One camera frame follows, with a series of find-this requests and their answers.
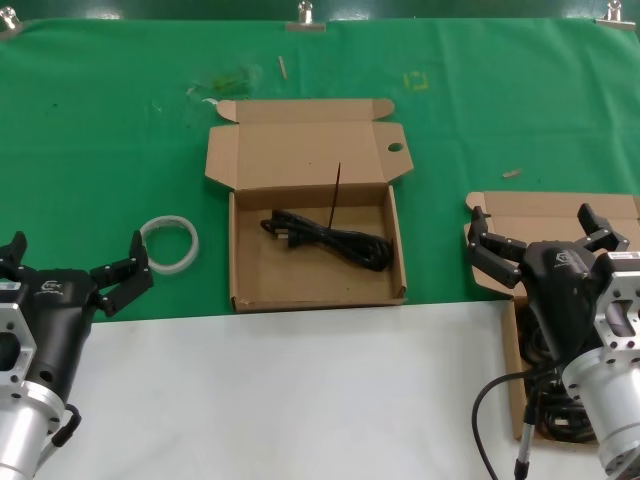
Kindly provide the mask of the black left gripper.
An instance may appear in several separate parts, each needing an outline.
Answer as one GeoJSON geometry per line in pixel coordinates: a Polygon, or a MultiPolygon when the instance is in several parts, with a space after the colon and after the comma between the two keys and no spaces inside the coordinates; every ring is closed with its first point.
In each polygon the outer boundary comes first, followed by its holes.
{"type": "Polygon", "coordinates": [[[26,249],[22,231],[0,248],[0,277],[27,287],[21,309],[36,352],[26,379],[67,402],[96,310],[113,317],[153,287],[148,253],[139,230],[133,233],[127,258],[89,273],[23,267],[26,249]]]}

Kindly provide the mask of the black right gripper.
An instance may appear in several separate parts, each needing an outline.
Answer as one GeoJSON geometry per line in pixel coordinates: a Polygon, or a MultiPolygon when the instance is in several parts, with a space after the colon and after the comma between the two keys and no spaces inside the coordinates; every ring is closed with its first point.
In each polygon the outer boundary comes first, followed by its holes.
{"type": "Polygon", "coordinates": [[[523,241],[489,231],[480,206],[471,212],[467,252],[471,264],[513,289],[521,281],[535,314],[551,360],[538,371],[562,371],[578,356],[603,346],[595,327],[599,281],[592,275],[595,252],[622,252],[629,240],[588,203],[577,214],[584,231],[578,241],[539,241],[525,250],[523,241]]]}

